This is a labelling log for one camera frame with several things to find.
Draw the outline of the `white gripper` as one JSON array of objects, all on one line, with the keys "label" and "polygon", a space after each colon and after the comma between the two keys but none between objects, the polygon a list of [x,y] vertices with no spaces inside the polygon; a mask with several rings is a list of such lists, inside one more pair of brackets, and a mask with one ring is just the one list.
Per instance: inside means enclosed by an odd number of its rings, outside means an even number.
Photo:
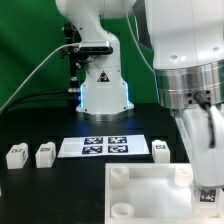
[{"label": "white gripper", "polygon": [[175,121],[201,189],[224,188],[224,113],[211,107],[215,147],[210,147],[208,114],[200,107],[184,110]]}]

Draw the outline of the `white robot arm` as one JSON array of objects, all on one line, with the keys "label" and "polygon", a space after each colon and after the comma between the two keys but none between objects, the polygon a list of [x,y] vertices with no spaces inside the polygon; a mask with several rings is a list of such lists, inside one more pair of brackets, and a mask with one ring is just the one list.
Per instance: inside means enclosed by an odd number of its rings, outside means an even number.
[{"label": "white robot arm", "polygon": [[120,43],[104,19],[133,16],[141,45],[153,53],[159,103],[180,129],[195,182],[224,187],[224,0],[55,0],[77,29],[87,57],[79,112],[118,115],[132,105],[121,77]]}]

